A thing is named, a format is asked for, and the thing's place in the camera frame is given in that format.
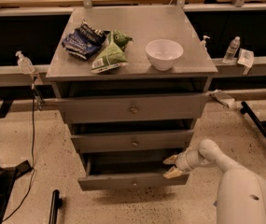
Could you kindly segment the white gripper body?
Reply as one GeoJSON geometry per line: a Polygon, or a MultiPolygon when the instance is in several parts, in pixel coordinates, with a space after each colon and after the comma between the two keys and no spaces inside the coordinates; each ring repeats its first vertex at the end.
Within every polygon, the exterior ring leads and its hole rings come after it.
{"type": "Polygon", "coordinates": [[[175,166],[183,172],[192,171],[198,164],[198,151],[196,149],[180,153],[175,161],[175,166]]]}

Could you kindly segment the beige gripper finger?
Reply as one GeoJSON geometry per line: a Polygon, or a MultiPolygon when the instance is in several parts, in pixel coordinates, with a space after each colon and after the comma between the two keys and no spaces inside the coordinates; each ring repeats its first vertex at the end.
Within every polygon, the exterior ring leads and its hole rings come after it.
{"type": "Polygon", "coordinates": [[[183,172],[177,167],[171,167],[163,176],[167,179],[176,178],[182,176],[183,172]]]}
{"type": "Polygon", "coordinates": [[[177,159],[177,155],[172,155],[171,157],[165,159],[163,163],[166,165],[170,165],[170,164],[175,165],[176,159],[177,159]]]}

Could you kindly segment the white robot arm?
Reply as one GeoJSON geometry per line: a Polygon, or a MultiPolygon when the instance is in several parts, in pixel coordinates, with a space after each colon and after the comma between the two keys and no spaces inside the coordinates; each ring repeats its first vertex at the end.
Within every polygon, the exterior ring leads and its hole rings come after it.
{"type": "Polygon", "coordinates": [[[217,190],[217,224],[266,224],[266,180],[227,156],[210,139],[163,161],[163,174],[175,178],[197,167],[215,164],[223,173],[217,190]]]}

